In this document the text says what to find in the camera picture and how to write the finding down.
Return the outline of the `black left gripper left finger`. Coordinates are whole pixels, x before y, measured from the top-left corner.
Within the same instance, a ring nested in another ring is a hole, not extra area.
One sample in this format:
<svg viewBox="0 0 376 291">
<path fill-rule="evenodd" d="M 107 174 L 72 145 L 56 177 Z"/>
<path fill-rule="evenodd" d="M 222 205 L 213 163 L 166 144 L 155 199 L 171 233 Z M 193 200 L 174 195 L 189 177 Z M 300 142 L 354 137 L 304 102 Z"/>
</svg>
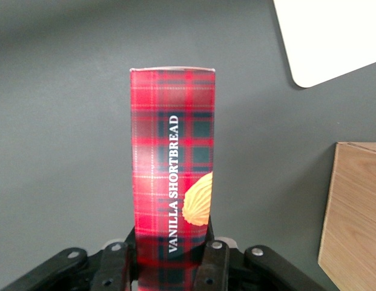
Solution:
<svg viewBox="0 0 376 291">
<path fill-rule="evenodd" d="M 97 253 L 70 247 L 53 255 L 2 290 L 131 290 L 137 279 L 135 235 L 114 239 Z"/>
</svg>

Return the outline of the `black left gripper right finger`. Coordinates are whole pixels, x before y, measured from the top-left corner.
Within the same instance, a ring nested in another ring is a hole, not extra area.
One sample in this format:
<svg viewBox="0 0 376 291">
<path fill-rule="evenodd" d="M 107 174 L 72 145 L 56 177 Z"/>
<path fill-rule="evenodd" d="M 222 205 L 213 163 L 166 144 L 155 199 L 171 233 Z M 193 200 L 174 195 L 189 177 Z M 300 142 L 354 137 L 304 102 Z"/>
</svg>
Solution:
<svg viewBox="0 0 376 291">
<path fill-rule="evenodd" d="M 273 249 L 255 245 L 241 252 L 214 236 L 209 225 L 194 290 L 324 290 Z"/>
</svg>

